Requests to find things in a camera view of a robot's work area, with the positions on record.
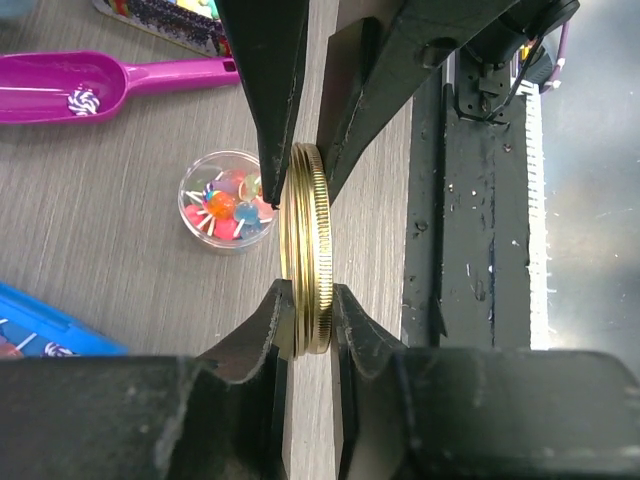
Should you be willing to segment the purple plastic scoop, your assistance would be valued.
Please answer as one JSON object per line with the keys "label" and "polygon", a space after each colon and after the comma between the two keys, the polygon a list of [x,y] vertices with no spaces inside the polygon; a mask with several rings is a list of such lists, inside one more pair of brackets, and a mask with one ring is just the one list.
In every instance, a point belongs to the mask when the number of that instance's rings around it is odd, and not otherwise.
{"label": "purple plastic scoop", "polygon": [[[240,82],[235,62],[199,58],[123,63],[96,51],[38,52],[1,57],[1,123],[92,123],[113,118],[132,95],[217,88]],[[96,115],[76,116],[67,96],[91,89],[100,99]]]}

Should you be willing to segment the cream jar lid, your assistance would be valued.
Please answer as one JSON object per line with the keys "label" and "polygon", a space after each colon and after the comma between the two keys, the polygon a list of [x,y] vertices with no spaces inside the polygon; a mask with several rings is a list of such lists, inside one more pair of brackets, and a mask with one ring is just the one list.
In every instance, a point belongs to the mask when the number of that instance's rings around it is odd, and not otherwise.
{"label": "cream jar lid", "polygon": [[279,229],[281,272],[293,291],[293,355],[322,354],[332,334],[333,255],[329,191],[313,144],[292,146]]}

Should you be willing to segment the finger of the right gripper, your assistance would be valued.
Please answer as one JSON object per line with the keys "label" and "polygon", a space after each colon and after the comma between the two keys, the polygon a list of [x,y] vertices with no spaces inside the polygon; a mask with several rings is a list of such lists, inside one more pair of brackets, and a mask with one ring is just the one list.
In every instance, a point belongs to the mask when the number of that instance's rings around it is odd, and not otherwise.
{"label": "finger of the right gripper", "polygon": [[256,126],[263,198],[277,206],[304,84],[309,3],[221,0],[217,9]]}
{"label": "finger of the right gripper", "polygon": [[327,46],[316,145],[335,199],[367,146],[451,53],[512,7],[342,1]]}

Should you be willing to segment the blue plastic bin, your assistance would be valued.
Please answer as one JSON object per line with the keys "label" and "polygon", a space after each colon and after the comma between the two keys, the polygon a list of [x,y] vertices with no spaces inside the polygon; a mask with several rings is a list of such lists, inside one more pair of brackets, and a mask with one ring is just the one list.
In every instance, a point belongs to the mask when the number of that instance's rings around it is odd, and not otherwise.
{"label": "blue plastic bin", "polygon": [[4,283],[1,284],[2,318],[72,350],[75,356],[128,353],[125,346],[91,330],[79,320]]}

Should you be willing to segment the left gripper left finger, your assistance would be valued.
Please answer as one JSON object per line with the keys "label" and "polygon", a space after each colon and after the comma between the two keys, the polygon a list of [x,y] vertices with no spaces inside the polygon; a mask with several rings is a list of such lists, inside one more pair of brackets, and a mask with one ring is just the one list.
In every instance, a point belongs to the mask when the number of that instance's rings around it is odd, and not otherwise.
{"label": "left gripper left finger", "polygon": [[292,287],[197,357],[1,364],[5,479],[285,479]]}

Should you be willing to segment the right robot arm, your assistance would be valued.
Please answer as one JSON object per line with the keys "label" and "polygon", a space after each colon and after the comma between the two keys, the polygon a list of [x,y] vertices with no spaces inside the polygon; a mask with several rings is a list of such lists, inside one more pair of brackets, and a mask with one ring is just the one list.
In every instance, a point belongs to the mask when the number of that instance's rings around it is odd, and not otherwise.
{"label": "right robot arm", "polygon": [[[500,65],[578,10],[575,1],[343,1],[327,43],[316,144],[336,197],[366,147],[455,51]],[[305,1],[217,9],[255,122],[263,191],[278,205],[304,83]]]}

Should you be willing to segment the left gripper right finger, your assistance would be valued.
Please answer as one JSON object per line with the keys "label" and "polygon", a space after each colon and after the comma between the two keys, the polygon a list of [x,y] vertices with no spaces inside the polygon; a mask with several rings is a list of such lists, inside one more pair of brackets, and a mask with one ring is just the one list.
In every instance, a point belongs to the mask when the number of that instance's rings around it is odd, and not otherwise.
{"label": "left gripper right finger", "polygon": [[340,479],[635,479],[639,382],[594,351],[403,345],[333,293]]}

